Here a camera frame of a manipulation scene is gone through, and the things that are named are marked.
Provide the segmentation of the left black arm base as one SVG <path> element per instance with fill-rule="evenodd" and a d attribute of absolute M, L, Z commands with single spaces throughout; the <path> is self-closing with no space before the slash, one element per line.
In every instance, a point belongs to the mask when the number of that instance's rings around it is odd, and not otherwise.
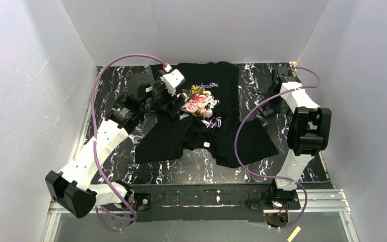
<path fill-rule="evenodd" d="M 148 211 L 151 208 L 152 196 L 150 193 L 133 193 L 126 198 L 126 201 L 135 211 Z M 128 211 L 123 203 L 104 205 L 109 211 Z"/>

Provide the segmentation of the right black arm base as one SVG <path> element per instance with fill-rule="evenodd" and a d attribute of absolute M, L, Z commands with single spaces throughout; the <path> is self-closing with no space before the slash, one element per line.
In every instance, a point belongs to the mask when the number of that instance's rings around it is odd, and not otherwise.
<path fill-rule="evenodd" d="M 295 190 L 273 191 L 268 189 L 265 192 L 250 192 L 245 204 L 251 210 L 271 210 L 277 211 L 291 209 L 301 209 L 298 194 Z"/>

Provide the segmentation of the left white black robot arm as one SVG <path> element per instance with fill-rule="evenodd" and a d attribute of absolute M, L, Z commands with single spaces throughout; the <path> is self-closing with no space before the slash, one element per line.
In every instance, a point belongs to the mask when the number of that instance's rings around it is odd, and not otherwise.
<path fill-rule="evenodd" d="M 176 90 L 185 82 L 179 70 L 169 74 L 159 71 L 150 74 L 134 74 L 127 91 L 118 97 L 106 114 L 97 133 L 82 147 L 81 151 L 59 172 L 50 171 L 45 182 L 55 202 L 83 218 L 96 207 L 121 204 L 134 209 L 134 189 L 122 181 L 93 185 L 94 175 L 114 149 L 129 137 L 131 132 L 143 122 L 145 114 L 151 110 L 163 110 L 174 116 L 181 109 L 184 98 L 176 95 Z"/>

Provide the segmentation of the black printed t-shirt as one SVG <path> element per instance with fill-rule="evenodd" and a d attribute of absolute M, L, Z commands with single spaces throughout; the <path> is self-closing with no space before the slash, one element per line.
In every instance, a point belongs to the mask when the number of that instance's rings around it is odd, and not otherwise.
<path fill-rule="evenodd" d="M 137 164 L 178 159 L 185 149 L 204 148 L 218 165 L 236 168 L 279 153 L 259 119 L 240 121 L 237 66 L 182 63 L 175 68 L 185 78 L 176 92 L 186 96 L 185 104 L 176 117 L 157 112 L 157 123 L 135 148 Z"/>

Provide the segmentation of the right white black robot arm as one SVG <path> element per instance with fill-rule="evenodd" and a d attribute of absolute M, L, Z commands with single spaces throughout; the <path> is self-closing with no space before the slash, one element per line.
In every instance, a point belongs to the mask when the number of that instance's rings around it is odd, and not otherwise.
<path fill-rule="evenodd" d="M 332 112 L 307 95 L 300 79 L 289 74 L 289 67 L 277 66 L 272 75 L 271 91 L 279 93 L 293 113 L 287 134 L 289 151 L 267 193 L 268 201 L 283 204 L 294 200 L 303 170 L 326 149 Z"/>

